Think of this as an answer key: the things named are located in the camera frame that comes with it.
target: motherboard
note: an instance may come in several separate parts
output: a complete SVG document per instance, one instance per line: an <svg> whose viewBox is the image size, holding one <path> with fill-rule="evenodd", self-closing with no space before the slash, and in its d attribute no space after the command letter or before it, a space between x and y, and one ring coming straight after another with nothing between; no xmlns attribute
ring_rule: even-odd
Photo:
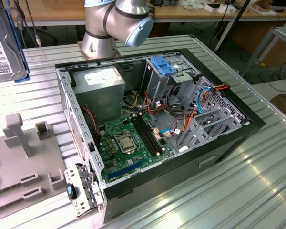
<svg viewBox="0 0 286 229"><path fill-rule="evenodd" d="M100 155L105 164L102 177L106 183L174 154L147 113L109 121L98 129L101 133Z"/></svg>

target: aluminum extrusion table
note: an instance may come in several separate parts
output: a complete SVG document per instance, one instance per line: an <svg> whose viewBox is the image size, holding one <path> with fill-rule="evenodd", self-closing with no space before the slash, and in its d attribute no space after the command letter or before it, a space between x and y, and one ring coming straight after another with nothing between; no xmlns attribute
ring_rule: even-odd
<svg viewBox="0 0 286 229"><path fill-rule="evenodd" d="M286 42L286 27L273 27L270 29L266 37L262 40L258 48L255 50L253 55L248 60L245 68L241 72L241 76L244 76L250 70L252 64L255 62L255 60L258 58L261 52L266 48L266 46L268 45L264 52L269 52L273 47L273 42L274 41L277 42L278 39L282 39L283 41Z"/></svg>
<svg viewBox="0 0 286 229"><path fill-rule="evenodd" d="M189 49L253 109L266 126L222 163L102 225L97 210L77 219L67 193L0 220L0 228L286 228L286 117L265 101L196 38L152 38L122 55ZM24 129L53 125L66 167L79 162L62 111L54 64L83 60L77 45L25 50L31 80L0 83L0 135L4 116L19 112Z"/></svg>

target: white box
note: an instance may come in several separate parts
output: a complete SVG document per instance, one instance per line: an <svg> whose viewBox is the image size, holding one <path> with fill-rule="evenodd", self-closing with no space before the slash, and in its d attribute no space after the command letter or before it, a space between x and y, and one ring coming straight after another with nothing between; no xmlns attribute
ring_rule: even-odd
<svg viewBox="0 0 286 229"><path fill-rule="evenodd" d="M222 4L222 5L220 5L218 12L220 14L224 14L226 8L227 8L227 5ZM235 13L235 12L236 12L236 8L234 6L229 5L227 13Z"/></svg>
<svg viewBox="0 0 286 229"><path fill-rule="evenodd" d="M220 4L206 4L204 8L211 13L216 13L219 9L219 6Z"/></svg>

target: ram slot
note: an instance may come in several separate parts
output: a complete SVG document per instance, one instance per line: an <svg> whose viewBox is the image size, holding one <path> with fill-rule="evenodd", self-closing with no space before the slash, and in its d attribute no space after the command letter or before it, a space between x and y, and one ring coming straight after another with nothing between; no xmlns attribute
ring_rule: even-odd
<svg viewBox="0 0 286 229"><path fill-rule="evenodd" d="M162 150L154 138L153 134L149 131L146 123L140 117L132 118L133 126L136 128L144 144L148 148L148 151L152 156L156 156L157 153L161 153Z"/></svg>

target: table leg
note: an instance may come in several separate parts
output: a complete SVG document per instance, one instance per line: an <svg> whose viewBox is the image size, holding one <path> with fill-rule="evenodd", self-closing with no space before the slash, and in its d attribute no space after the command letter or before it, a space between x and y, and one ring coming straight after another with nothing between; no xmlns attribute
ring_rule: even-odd
<svg viewBox="0 0 286 229"><path fill-rule="evenodd" d="M266 47L266 45L269 43L271 39L274 38L273 35L273 28L270 29L270 31L267 33L266 37L262 40L258 48L255 50L255 52L251 55L250 59L248 60L245 68L241 71L240 75L243 77L252 67L252 64L254 61L258 58L261 51Z"/></svg>
<svg viewBox="0 0 286 229"><path fill-rule="evenodd" d="M216 48L215 48L214 51L217 51L217 50L219 49L221 43L224 41L224 39L225 39L226 35L228 34L228 32L229 32L229 30L230 30L230 28L231 28L232 25L233 25L233 21L230 21L230 22L227 24L227 26L226 26L226 28L225 28L225 31L224 31L223 35L221 36L221 38L219 39L219 42L218 42L218 44L216 45Z"/></svg>
<svg viewBox="0 0 286 229"><path fill-rule="evenodd" d="M276 42L278 41L278 37L275 37L267 46L267 48L265 48L264 52L262 53L262 55L259 57L259 61L262 62L264 60L264 58L268 55L268 53L270 52L270 50L273 48L273 46L276 44Z"/></svg>

